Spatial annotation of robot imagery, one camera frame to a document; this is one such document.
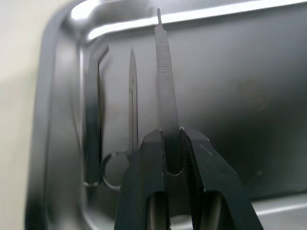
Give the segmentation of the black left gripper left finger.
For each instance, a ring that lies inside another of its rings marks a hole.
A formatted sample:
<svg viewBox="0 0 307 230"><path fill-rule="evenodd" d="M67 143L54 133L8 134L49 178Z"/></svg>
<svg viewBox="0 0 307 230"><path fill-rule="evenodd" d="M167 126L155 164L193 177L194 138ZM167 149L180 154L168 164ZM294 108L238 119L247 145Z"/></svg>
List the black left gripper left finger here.
<svg viewBox="0 0 307 230"><path fill-rule="evenodd" d="M170 228L166 157L162 133L147 134L126 170L120 193L116 230Z"/></svg>

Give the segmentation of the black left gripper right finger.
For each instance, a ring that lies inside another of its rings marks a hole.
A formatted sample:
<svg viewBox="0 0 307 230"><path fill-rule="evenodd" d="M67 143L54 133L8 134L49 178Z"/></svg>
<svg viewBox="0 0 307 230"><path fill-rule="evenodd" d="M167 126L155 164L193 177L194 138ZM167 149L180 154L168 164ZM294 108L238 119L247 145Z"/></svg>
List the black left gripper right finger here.
<svg viewBox="0 0 307 230"><path fill-rule="evenodd" d="M181 128L180 152L193 229L259 229L259 218L236 171L203 133Z"/></svg>

